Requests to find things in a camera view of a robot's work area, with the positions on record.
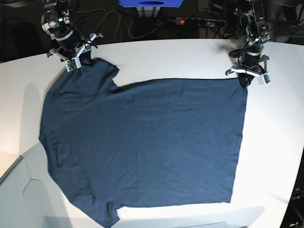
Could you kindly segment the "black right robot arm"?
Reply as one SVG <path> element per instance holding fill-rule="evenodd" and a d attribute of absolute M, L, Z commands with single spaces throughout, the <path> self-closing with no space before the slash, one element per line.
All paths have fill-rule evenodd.
<path fill-rule="evenodd" d="M 42 29 L 58 44 L 47 52 L 47 57 L 56 55 L 65 63 L 68 72 L 79 69 L 83 64 L 93 63 L 91 47 L 101 38 L 101 33 L 85 35 L 70 18 L 70 1 L 44 0 L 44 14 L 41 17 Z"/>

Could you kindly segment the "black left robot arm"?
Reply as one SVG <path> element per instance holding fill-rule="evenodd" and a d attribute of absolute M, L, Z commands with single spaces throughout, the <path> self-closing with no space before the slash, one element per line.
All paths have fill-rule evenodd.
<path fill-rule="evenodd" d="M 263 3 L 261 0 L 238 0 L 236 12 L 239 31 L 246 35 L 246 40 L 242 48 L 229 52 L 236 62 L 225 74 L 236 73 L 242 88 L 248 87 L 254 78 L 260 85 L 266 85 L 271 80 L 267 70 L 269 56 L 262 54 L 264 44 L 269 40 Z"/>

